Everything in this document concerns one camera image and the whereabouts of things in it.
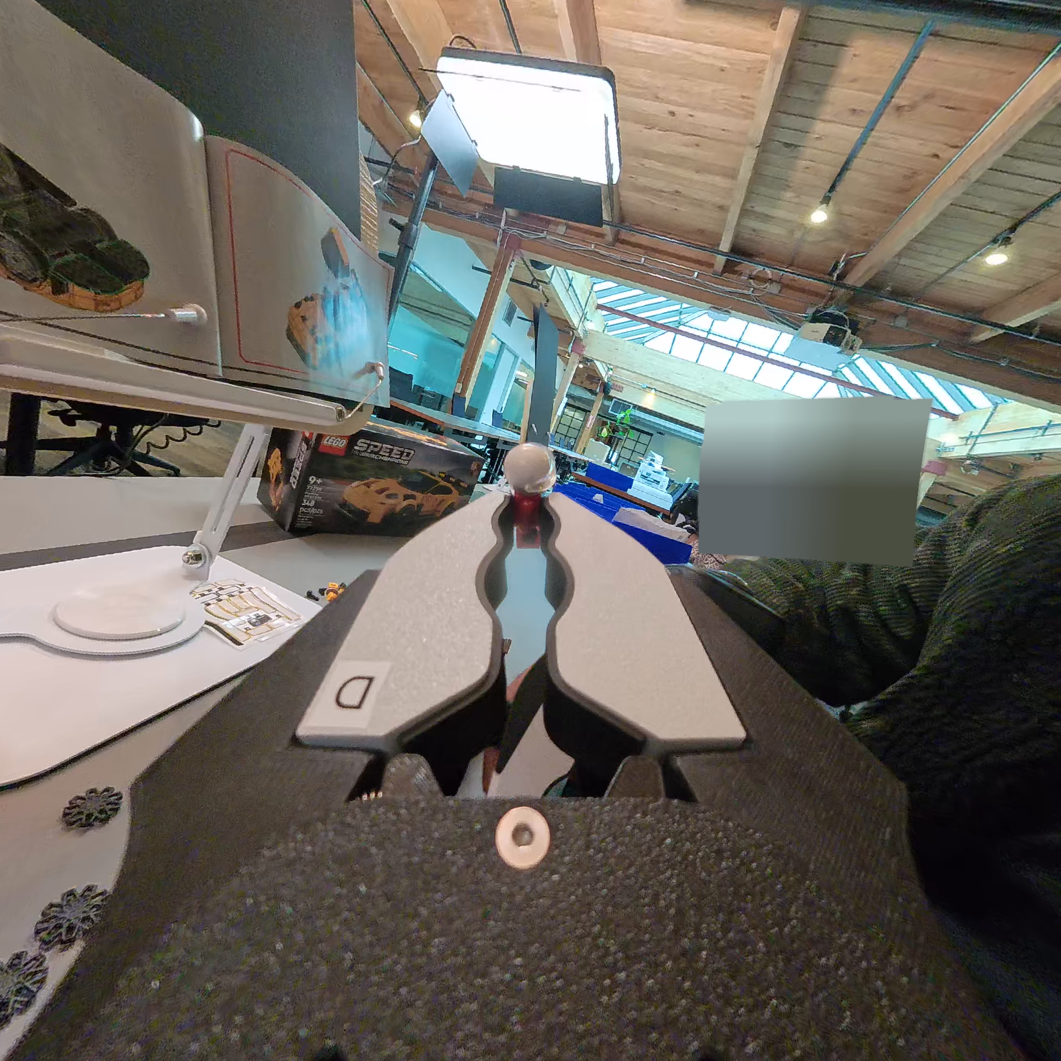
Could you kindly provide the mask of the lego set box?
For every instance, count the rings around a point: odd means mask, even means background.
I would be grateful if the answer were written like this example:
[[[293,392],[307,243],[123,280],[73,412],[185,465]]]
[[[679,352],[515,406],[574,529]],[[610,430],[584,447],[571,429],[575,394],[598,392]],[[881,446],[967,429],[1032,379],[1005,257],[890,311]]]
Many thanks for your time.
[[[273,429],[258,499],[296,536],[412,537],[470,502],[484,464],[452,439],[385,421],[349,436]]]

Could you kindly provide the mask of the person's right forearm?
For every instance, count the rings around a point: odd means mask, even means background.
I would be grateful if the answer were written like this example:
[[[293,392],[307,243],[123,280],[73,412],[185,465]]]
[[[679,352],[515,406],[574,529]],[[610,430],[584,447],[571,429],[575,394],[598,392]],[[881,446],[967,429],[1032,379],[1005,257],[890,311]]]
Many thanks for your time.
[[[1059,475],[982,493],[915,539],[909,566],[761,558],[688,573],[813,697],[864,721],[1059,711]]]

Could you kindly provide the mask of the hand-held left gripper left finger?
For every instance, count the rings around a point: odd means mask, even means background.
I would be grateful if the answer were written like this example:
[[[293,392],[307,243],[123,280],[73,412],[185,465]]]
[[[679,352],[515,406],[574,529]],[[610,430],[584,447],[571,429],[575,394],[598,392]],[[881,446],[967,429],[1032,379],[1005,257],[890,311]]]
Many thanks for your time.
[[[487,574],[507,504],[488,492],[392,555],[295,730],[301,744],[399,750],[488,692],[502,638]]]

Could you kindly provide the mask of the white ceiling projector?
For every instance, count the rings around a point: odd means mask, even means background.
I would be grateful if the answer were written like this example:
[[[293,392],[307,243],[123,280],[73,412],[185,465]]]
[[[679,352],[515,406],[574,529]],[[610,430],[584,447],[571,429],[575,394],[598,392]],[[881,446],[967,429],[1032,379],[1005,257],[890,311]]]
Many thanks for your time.
[[[842,310],[814,310],[795,331],[785,355],[823,372],[834,372],[860,352],[859,328],[859,321]]]

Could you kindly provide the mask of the black office chair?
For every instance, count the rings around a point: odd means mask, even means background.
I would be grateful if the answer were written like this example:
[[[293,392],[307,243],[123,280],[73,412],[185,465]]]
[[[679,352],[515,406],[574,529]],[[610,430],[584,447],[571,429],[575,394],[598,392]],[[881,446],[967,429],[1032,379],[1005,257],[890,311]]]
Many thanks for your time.
[[[82,470],[87,474],[118,476],[128,473],[150,477],[150,468],[162,469],[174,476],[180,470],[169,460],[152,455],[152,449],[166,450],[170,443],[182,443],[199,436],[205,428],[219,427],[218,420],[173,413],[159,413],[73,400],[59,400],[59,408],[50,416],[63,427],[80,423],[95,427],[91,436],[37,439],[38,453],[66,453],[67,456],[46,471],[47,475],[66,475]]]

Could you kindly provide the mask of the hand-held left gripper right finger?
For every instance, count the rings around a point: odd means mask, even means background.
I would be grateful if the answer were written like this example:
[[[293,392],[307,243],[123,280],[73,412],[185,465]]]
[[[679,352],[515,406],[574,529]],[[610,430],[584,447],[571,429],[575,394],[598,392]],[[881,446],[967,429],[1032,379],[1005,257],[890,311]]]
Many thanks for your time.
[[[665,566],[568,497],[543,514],[550,740],[569,756],[740,748],[746,729]]]

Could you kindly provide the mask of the studio light panel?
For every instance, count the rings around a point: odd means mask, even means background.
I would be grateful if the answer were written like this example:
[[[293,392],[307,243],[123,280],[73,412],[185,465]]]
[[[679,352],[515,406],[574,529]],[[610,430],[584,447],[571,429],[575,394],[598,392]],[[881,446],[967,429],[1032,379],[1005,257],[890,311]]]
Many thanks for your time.
[[[470,46],[446,46],[422,127],[460,194],[493,170],[497,208],[593,228],[618,225],[622,169],[611,70]]]

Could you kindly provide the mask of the black lego wheel rim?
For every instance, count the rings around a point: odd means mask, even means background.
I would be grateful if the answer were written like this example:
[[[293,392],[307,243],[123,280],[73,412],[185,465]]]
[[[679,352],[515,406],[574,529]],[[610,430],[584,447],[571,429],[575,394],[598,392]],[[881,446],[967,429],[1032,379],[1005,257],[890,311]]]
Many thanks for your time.
[[[120,813],[124,792],[112,786],[91,787],[72,796],[60,811],[60,825],[71,831],[106,827]]]
[[[99,924],[110,897],[108,889],[95,884],[64,891],[46,904],[35,922],[37,947],[44,952],[75,947]]]
[[[40,950],[19,950],[1,962],[1,1028],[34,1005],[48,981],[48,958]]]

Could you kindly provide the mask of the lego instruction booklet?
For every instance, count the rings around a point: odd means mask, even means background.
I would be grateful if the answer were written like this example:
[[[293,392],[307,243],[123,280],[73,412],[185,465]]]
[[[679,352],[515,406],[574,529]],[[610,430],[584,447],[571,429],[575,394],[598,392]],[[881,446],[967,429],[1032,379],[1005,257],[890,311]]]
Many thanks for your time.
[[[2,2],[2,384],[387,405],[350,2]]]

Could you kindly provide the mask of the lego sticker sheet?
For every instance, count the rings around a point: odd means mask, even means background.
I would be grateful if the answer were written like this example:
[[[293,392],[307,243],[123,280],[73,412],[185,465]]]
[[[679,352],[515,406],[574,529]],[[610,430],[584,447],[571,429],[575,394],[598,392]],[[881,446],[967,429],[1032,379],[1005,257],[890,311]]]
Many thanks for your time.
[[[239,579],[201,584],[190,597],[202,608],[205,628],[234,648],[257,645],[294,630],[305,615],[269,590]]]

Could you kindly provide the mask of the black light stand pole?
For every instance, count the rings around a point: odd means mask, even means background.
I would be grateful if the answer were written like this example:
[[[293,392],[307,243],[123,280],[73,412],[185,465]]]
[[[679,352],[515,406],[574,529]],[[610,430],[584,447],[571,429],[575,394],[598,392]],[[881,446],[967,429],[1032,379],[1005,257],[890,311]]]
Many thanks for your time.
[[[392,273],[392,292],[387,310],[387,326],[392,329],[400,305],[401,294],[405,288],[405,282],[411,269],[413,259],[418,245],[422,222],[427,213],[427,206],[433,190],[439,160],[433,150],[428,152],[427,166],[418,180],[413,208],[408,213],[405,226],[399,233],[398,253],[396,263]]]

